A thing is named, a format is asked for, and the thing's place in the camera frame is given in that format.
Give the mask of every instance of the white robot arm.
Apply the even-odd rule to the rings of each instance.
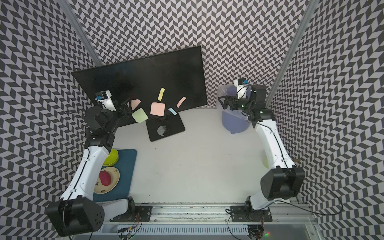
[[[128,200],[119,199],[99,205],[93,202],[94,185],[100,169],[112,149],[114,132],[119,120],[127,118],[130,110],[127,101],[115,108],[109,91],[96,93],[102,106],[88,108],[84,121],[87,124],[83,157],[68,188],[60,200],[51,202],[45,209],[60,236],[94,232],[104,221],[128,210]]]
[[[235,80],[235,85],[243,82]],[[223,109],[241,110],[252,122],[253,128],[263,140],[268,159],[269,172],[260,181],[260,190],[249,196],[245,202],[246,209],[261,210],[273,204],[276,200],[296,197],[305,178],[302,168],[296,167],[284,148],[277,131],[275,116],[272,110],[265,106],[266,86],[251,85],[249,97],[220,96],[218,101]]]

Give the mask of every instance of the checkered wallpaper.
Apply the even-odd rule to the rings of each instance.
[[[242,76],[271,85],[308,0],[69,0],[103,63],[202,46],[208,107]]]
[[[273,102],[291,156],[342,196],[342,214],[318,218],[327,239],[384,239],[383,9],[322,0]],[[314,210],[339,209],[324,189],[302,193]]]
[[[53,0],[0,1],[0,239],[57,235],[44,209],[69,184],[84,140],[63,111],[89,104],[70,72],[92,65]]]

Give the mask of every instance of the blue mat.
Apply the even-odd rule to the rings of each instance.
[[[135,167],[137,151],[135,149],[118,150],[119,160],[113,165],[120,172],[120,180],[116,187],[106,194],[93,193],[94,202],[112,201],[128,197],[131,188],[133,169]]]

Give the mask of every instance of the red fruit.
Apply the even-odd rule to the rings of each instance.
[[[111,184],[112,178],[111,178],[111,175],[107,171],[101,171],[99,173],[99,178],[101,180],[102,185],[108,186]]]

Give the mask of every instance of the monitor stand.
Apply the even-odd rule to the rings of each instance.
[[[179,114],[148,119],[146,124],[151,142],[185,131]]]

